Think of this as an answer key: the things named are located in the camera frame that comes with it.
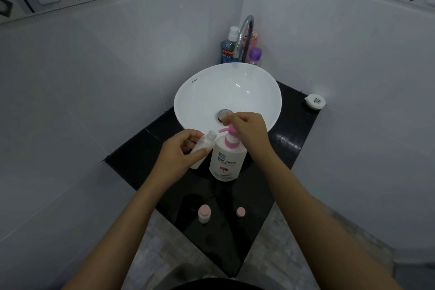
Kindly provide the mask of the person's left hand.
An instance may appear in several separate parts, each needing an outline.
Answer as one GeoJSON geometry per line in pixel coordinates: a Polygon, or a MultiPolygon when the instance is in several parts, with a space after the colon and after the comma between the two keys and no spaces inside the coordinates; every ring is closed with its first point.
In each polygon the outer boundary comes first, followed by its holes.
{"type": "Polygon", "coordinates": [[[208,153],[208,149],[198,150],[193,154],[184,155],[181,150],[183,142],[195,142],[204,135],[195,129],[185,129],[167,139],[162,145],[155,168],[162,172],[163,178],[170,184],[178,181],[188,169],[208,153]]]}

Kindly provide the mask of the person's right hand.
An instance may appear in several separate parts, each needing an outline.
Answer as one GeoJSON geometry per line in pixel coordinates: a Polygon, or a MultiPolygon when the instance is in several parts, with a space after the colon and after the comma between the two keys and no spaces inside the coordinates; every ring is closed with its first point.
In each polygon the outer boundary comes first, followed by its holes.
{"type": "Polygon", "coordinates": [[[227,113],[222,118],[225,126],[230,124],[237,130],[238,136],[253,161],[265,161],[273,153],[267,127],[261,114],[254,112],[227,113]]]}

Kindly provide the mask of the small clear travel bottle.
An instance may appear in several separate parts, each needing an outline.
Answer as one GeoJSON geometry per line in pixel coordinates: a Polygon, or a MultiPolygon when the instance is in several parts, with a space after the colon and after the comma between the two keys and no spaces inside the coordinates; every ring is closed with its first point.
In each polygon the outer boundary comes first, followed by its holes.
{"type": "Polygon", "coordinates": [[[216,138],[217,138],[217,133],[210,130],[207,134],[203,135],[199,139],[199,141],[196,143],[194,148],[190,151],[190,155],[195,153],[198,150],[203,150],[203,149],[208,149],[208,153],[201,160],[198,160],[196,163],[194,163],[190,167],[190,169],[198,169],[199,168],[199,166],[202,164],[202,162],[208,156],[209,152],[214,148],[216,138]]]}

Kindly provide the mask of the white pink pump bottle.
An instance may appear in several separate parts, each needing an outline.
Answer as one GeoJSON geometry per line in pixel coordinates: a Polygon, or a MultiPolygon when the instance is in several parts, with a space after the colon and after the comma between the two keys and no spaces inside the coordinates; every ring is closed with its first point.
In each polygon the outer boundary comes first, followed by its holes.
{"type": "Polygon", "coordinates": [[[240,139],[230,135],[230,125],[218,132],[226,135],[215,140],[209,171],[217,180],[229,182],[239,176],[247,150],[240,139]]]}

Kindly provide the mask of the person's right forearm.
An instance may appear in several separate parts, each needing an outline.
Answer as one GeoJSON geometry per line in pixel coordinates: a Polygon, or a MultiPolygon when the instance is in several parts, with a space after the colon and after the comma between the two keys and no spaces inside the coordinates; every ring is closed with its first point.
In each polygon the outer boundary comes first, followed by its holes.
{"type": "Polygon", "coordinates": [[[273,150],[250,152],[321,290],[403,290],[273,150]]]}

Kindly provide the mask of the person's left forearm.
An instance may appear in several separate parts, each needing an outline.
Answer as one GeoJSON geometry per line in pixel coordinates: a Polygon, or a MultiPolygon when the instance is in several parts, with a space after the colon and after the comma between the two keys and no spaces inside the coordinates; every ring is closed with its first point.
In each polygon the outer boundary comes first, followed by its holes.
{"type": "Polygon", "coordinates": [[[158,161],[62,290],[121,290],[158,201],[188,169],[183,162],[158,161]]]}

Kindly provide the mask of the white ceramic sink basin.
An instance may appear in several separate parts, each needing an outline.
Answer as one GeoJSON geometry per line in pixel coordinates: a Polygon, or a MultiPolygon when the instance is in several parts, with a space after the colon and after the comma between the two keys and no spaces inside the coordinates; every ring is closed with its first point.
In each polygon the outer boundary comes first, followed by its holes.
{"type": "Polygon", "coordinates": [[[267,71],[248,63],[224,63],[186,80],[175,95],[173,108],[184,129],[206,134],[222,128],[216,118],[222,109],[259,113],[270,131],[280,116],[281,106],[279,85],[267,71]]]}

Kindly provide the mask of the small white pink-capped bottle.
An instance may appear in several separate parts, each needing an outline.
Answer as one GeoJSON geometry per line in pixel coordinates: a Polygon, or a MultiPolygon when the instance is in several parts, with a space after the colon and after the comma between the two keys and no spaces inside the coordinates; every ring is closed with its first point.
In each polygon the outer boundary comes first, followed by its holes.
{"type": "Polygon", "coordinates": [[[210,221],[211,209],[207,204],[201,205],[198,209],[198,220],[201,224],[206,224],[210,221]]]}

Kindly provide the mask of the purple capped bottle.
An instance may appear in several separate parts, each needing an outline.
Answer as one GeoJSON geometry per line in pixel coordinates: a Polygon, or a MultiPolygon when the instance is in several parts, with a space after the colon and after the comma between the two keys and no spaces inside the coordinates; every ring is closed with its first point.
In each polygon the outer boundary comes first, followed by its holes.
{"type": "Polygon", "coordinates": [[[249,51],[247,63],[261,67],[262,53],[263,51],[259,47],[251,48],[251,50],[249,51]]]}

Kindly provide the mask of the blue mouthwash bottle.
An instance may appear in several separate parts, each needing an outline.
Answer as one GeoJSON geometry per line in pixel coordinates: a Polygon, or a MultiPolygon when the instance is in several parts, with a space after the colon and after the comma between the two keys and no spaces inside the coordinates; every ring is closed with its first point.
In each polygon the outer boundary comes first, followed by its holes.
{"type": "Polygon", "coordinates": [[[220,62],[232,63],[238,62],[238,57],[233,56],[235,50],[236,42],[238,40],[240,29],[236,26],[231,26],[228,37],[223,40],[220,44],[220,62]]]}

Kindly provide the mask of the white round flat container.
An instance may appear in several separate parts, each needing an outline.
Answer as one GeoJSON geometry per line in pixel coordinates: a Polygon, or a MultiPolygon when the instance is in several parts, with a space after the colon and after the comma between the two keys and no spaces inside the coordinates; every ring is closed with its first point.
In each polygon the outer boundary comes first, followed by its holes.
{"type": "Polygon", "coordinates": [[[326,100],[317,94],[309,94],[305,97],[306,105],[313,110],[321,110],[326,106],[326,100]]]}

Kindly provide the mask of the chrome curved faucet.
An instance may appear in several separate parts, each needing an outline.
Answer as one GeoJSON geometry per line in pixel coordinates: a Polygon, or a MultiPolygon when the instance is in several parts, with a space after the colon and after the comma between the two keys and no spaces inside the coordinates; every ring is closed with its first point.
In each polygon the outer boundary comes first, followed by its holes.
{"type": "Polygon", "coordinates": [[[235,49],[233,51],[233,57],[237,59],[238,62],[244,63],[247,58],[248,49],[253,34],[253,28],[254,17],[253,15],[248,15],[242,24],[238,38],[236,40],[235,49]]]}

